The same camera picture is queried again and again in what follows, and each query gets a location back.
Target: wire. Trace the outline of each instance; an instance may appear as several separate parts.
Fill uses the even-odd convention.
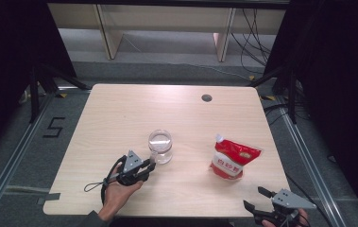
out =
[[[138,52],[144,54],[144,52],[138,48],[137,46],[135,46],[127,37],[126,35],[123,36],[123,38],[132,46],[134,47]],[[213,67],[210,67],[210,66],[204,66],[204,65],[198,65],[198,64],[190,64],[190,63],[172,63],[172,62],[167,62],[167,61],[155,61],[155,60],[151,60],[150,58],[148,57],[145,57],[143,56],[144,59],[148,60],[148,61],[153,61],[153,62],[157,62],[157,63],[166,63],[166,64],[172,64],[172,65],[190,65],[190,66],[194,66],[194,67],[198,67],[198,68],[205,68],[205,69],[212,69],[218,73],[221,73],[221,74],[226,74],[226,75],[231,75],[231,76],[236,76],[236,77],[240,77],[242,79],[245,79],[245,80],[248,80],[248,81],[252,81],[251,79],[248,79],[247,77],[245,76],[242,76],[242,75],[239,75],[239,74],[234,74],[234,73],[229,73],[229,72],[224,72],[224,71],[221,71],[219,69],[216,69],[216,68],[213,68]]]
[[[248,35],[248,37],[252,34],[252,36],[254,37],[255,41],[256,41],[257,44],[259,45],[259,48],[256,47],[256,46],[254,46],[254,45],[251,45],[251,46],[253,46],[254,48],[260,50],[262,56],[264,57],[264,60],[267,61],[267,56],[266,56],[265,53],[270,54],[270,50],[269,50],[267,47],[265,47],[264,45],[262,45],[262,44],[261,44],[261,40],[259,39],[258,24],[257,24],[257,22],[256,22],[256,17],[257,17],[258,10],[257,10],[257,9],[254,9],[254,10],[253,10],[253,13],[254,13],[254,15],[253,15],[253,22],[252,22],[252,25],[251,25],[250,22],[249,22],[249,20],[248,20],[248,18],[247,18],[246,12],[245,12],[244,9],[243,9],[243,14],[244,14],[244,17],[245,17],[245,19],[246,19],[246,21],[247,21],[248,27],[249,27],[249,35]]]
[[[319,213],[322,215],[322,217],[326,220],[326,222],[328,223],[328,225],[330,227],[332,227],[332,224],[330,223],[329,219],[326,217],[326,215],[323,213],[322,209],[320,209],[320,207],[316,204],[316,202],[314,200],[312,200],[312,198],[305,192],[305,190],[299,186],[299,184],[296,183],[296,181],[294,181],[293,178],[290,177],[290,175],[288,175],[287,172],[284,172],[285,176],[305,195],[306,198],[308,198],[308,200],[316,205],[317,210],[319,211]]]
[[[244,64],[243,64],[244,51],[247,52],[247,54],[248,54],[252,59],[254,59],[256,62],[258,62],[259,64],[261,64],[261,65],[263,65],[263,66],[266,66],[266,64],[265,64],[263,61],[259,60],[257,57],[255,57],[255,55],[253,55],[251,52],[249,52],[249,50],[246,49],[246,44],[247,44],[247,43],[244,44],[244,45],[241,45],[240,42],[238,42],[238,40],[235,38],[235,36],[234,36],[233,33],[231,33],[231,36],[232,36],[232,38],[234,38],[234,40],[238,43],[238,45],[240,45],[240,47],[242,48],[242,50],[241,50],[241,65],[243,65],[243,68],[244,68],[244,69],[246,69],[246,67],[245,67]]]
[[[311,223],[309,223],[309,220],[306,217],[304,217],[302,214],[299,214],[299,216],[302,217],[306,221],[306,223],[308,224],[309,227],[311,227]]]
[[[274,121],[272,121],[272,122],[269,123],[269,126],[272,126],[277,120],[279,120],[282,116],[284,116],[284,115],[286,115],[286,114],[288,114],[288,112],[283,113],[283,114],[281,114],[280,116],[278,116]]]

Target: gray floor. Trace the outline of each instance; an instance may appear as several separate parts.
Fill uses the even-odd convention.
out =
[[[249,76],[258,76],[241,66],[241,49],[233,39],[230,40],[225,62],[218,62],[212,34],[130,31],[126,33],[116,59],[108,61],[98,31],[61,30],[60,33],[79,79],[90,85],[107,82],[246,86]],[[274,38],[261,36],[267,47],[271,47]],[[258,51],[254,50],[253,53],[262,59]],[[263,72],[263,67],[248,57],[243,58],[243,64],[248,70]],[[271,95],[273,82],[271,80],[258,87],[259,94]],[[59,84],[69,86],[63,81],[59,81]],[[52,100],[39,122],[25,156],[3,193],[0,200],[0,226],[75,226],[84,218],[47,216],[43,213],[43,207],[37,203],[38,199],[44,198],[52,185],[89,95],[72,90],[66,93],[65,98],[51,97]],[[278,102],[264,100],[262,103],[267,107]],[[347,226],[358,226],[358,199],[337,164],[328,161],[327,155],[330,151],[321,140],[305,109],[297,107],[297,113],[299,131],[335,199],[340,214]],[[10,119],[0,139],[0,175],[28,127],[29,114],[29,103],[23,103]],[[280,110],[275,110],[266,118],[271,123],[270,128],[283,168],[324,210],[321,198],[287,129],[285,118],[281,115]],[[54,126],[63,127],[63,130],[58,138],[44,138],[44,135],[55,134],[47,128],[53,117],[64,117],[64,120],[54,123]],[[293,192],[303,197],[302,192],[291,182],[290,187]],[[308,213],[312,226],[328,226],[317,211]],[[255,226],[252,218],[233,219],[231,222],[235,226]]]

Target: food pouch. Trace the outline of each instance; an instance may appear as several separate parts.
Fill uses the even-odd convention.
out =
[[[224,179],[238,179],[243,176],[243,166],[261,154],[260,149],[226,140],[216,135],[216,152],[211,162],[213,172]]]

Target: clear glass container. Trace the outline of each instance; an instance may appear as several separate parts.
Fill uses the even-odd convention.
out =
[[[153,131],[149,135],[148,144],[149,149],[151,150],[151,162],[157,164],[166,164],[172,159],[172,136],[168,131]]]

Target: human hand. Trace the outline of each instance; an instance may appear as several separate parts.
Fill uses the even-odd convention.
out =
[[[304,209],[299,209],[299,222],[304,225],[304,226],[308,226],[308,214],[306,213],[306,211]],[[263,220],[262,221],[262,225],[264,227],[276,227],[272,222],[267,221],[267,220]]]
[[[118,182],[109,183],[105,190],[104,206],[99,211],[98,215],[106,222],[111,221],[114,215],[126,204],[128,198],[138,189],[141,188],[144,182],[139,181],[130,186],[124,186]]]

